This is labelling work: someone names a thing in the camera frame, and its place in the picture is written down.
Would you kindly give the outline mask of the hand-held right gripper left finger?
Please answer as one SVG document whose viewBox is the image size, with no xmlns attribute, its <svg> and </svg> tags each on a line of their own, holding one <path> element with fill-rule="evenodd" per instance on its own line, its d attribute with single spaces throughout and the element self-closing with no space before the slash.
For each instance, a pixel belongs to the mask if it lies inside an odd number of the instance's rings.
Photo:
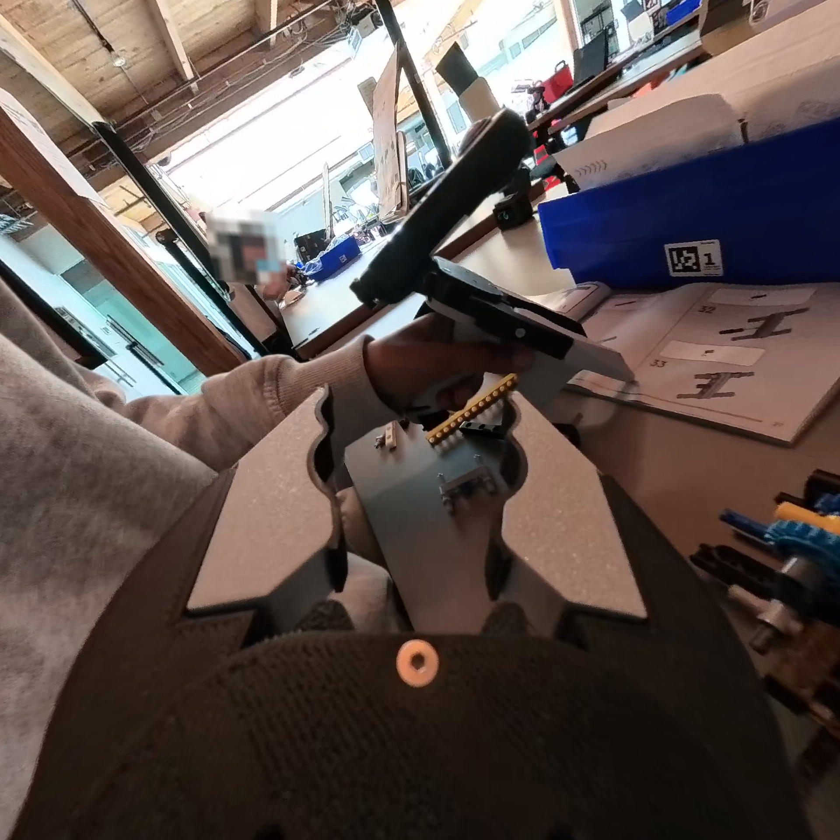
<svg viewBox="0 0 840 840">
<path fill-rule="evenodd" d="M 318 387 L 239 460 L 186 603 L 190 614 L 307 614 L 348 558 L 333 472 L 332 396 Z"/>
</svg>

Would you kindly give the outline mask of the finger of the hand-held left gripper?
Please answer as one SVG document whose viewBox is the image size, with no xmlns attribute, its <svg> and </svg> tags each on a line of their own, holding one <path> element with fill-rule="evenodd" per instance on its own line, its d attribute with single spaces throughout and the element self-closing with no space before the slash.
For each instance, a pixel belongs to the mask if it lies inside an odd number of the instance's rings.
<svg viewBox="0 0 840 840">
<path fill-rule="evenodd" d="M 519 340 L 533 351 L 528 369 L 517 375 L 516 391 L 540 411 L 567 384 L 589 372 L 617 382 L 633 382 L 635 375 L 622 355 L 570 331 L 530 331 Z"/>
</svg>

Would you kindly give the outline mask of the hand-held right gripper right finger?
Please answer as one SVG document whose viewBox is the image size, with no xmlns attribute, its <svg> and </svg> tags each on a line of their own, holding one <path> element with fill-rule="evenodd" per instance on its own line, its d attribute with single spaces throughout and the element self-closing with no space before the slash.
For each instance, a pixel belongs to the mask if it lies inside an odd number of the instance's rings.
<svg viewBox="0 0 840 840">
<path fill-rule="evenodd" d="M 598 469 L 523 395 L 507 407 L 511 483 L 489 516 L 487 614 L 513 604 L 526 619 L 647 619 Z"/>
</svg>

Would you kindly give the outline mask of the grey lego axle assembly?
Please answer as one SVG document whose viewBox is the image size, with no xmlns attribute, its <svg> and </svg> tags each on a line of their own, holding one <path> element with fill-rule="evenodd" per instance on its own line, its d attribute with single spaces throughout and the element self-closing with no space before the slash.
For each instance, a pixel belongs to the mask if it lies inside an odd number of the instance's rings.
<svg viewBox="0 0 840 840">
<path fill-rule="evenodd" d="M 470 498 L 479 490 L 494 496 L 498 493 L 497 483 L 489 468 L 485 465 L 475 466 L 461 476 L 447 479 L 445 474 L 437 474 L 438 491 L 445 511 L 450 517 L 455 515 L 456 501 L 460 498 Z"/>
</svg>

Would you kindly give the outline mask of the long yellow lego beam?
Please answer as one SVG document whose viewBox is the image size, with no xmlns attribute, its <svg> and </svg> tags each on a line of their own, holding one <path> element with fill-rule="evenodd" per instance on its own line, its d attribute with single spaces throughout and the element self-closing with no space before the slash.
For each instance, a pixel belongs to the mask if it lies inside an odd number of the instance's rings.
<svg viewBox="0 0 840 840">
<path fill-rule="evenodd" d="M 425 439 L 427 443 L 432 447 L 440 445 L 459 431 L 464 423 L 474 422 L 477 417 L 504 402 L 508 398 L 508 394 L 517 389 L 519 379 L 519 374 L 508 374 L 473 397 L 463 408 L 451 413 L 443 422 L 426 431 Z"/>
</svg>

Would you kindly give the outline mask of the lego instruction booklet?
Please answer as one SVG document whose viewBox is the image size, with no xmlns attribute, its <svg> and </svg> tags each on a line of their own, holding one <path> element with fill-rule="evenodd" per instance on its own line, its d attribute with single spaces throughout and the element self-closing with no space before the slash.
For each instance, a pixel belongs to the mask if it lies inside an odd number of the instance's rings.
<svg viewBox="0 0 840 840">
<path fill-rule="evenodd" d="M 633 370 L 571 391 L 792 445 L 838 393 L 837 282 L 613 293 L 583 322 Z"/>
</svg>

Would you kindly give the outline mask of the person's left hand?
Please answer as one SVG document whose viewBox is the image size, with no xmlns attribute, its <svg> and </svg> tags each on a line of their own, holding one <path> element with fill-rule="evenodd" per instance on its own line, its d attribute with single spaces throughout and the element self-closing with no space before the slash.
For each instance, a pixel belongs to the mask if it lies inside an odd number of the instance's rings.
<svg viewBox="0 0 840 840">
<path fill-rule="evenodd" d="M 487 374 L 520 374 L 535 361 L 521 343 L 456 341 L 454 330 L 452 321 L 432 313 L 366 341 L 364 368 L 384 405 L 399 414 L 423 406 L 454 412 L 478 393 Z"/>
</svg>

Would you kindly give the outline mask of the small blue bin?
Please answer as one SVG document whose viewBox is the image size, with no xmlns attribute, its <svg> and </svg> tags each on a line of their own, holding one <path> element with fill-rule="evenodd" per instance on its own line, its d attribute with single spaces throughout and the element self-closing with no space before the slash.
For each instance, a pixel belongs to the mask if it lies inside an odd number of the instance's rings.
<svg viewBox="0 0 840 840">
<path fill-rule="evenodd" d="M 329 246 L 302 268 L 311 281 L 322 282 L 341 272 L 349 263 L 361 256 L 361 247 L 355 237 L 344 234 L 334 238 Z"/>
</svg>

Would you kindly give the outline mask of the blue storage bin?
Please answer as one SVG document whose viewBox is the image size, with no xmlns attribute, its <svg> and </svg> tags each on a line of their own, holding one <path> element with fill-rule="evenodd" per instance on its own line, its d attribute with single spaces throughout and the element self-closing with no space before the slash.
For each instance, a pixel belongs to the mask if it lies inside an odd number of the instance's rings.
<svg viewBox="0 0 840 840">
<path fill-rule="evenodd" d="M 838 282 L 838 153 L 835 119 L 545 201 L 549 262 L 615 291 Z"/>
</svg>

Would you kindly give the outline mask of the white cardboard box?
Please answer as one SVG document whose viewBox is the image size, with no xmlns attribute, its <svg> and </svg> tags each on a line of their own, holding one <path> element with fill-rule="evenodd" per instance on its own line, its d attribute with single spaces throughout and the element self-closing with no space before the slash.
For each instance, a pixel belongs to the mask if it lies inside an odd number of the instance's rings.
<svg viewBox="0 0 840 840">
<path fill-rule="evenodd" d="M 743 145 L 735 111 L 718 94 L 680 99 L 555 155 L 580 190 L 658 172 Z"/>
</svg>

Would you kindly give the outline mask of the tan cardboard box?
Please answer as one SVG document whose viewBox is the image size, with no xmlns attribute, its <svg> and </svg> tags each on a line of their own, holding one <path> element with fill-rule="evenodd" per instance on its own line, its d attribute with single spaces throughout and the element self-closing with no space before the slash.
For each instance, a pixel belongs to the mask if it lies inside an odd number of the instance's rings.
<svg viewBox="0 0 840 840">
<path fill-rule="evenodd" d="M 700 43 L 751 139 L 838 119 L 838 1 L 708 2 Z"/>
</svg>

